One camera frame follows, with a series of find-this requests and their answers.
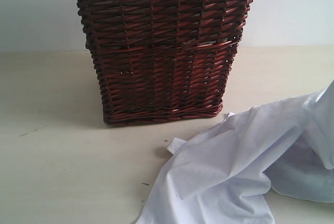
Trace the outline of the white t-shirt red lettering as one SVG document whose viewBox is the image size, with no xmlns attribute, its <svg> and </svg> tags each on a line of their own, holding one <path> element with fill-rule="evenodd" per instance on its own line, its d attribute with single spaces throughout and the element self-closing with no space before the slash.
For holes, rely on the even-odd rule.
<svg viewBox="0 0 334 224">
<path fill-rule="evenodd" d="M 264 195 L 333 202 L 333 86 L 233 114 L 185 141 L 138 223 L 274 223 Z"/>
</svg>

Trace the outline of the dark red wicker basket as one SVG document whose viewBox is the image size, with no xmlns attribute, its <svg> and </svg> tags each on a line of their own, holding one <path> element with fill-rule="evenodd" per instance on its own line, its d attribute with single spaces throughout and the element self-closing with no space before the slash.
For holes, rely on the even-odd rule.
<svg viewBox="0 0 334 224">
<path fill-rule="evenodd" d="M 107 125 L 215 117 L 253 0 L 77 0 Z"/>
</svg>

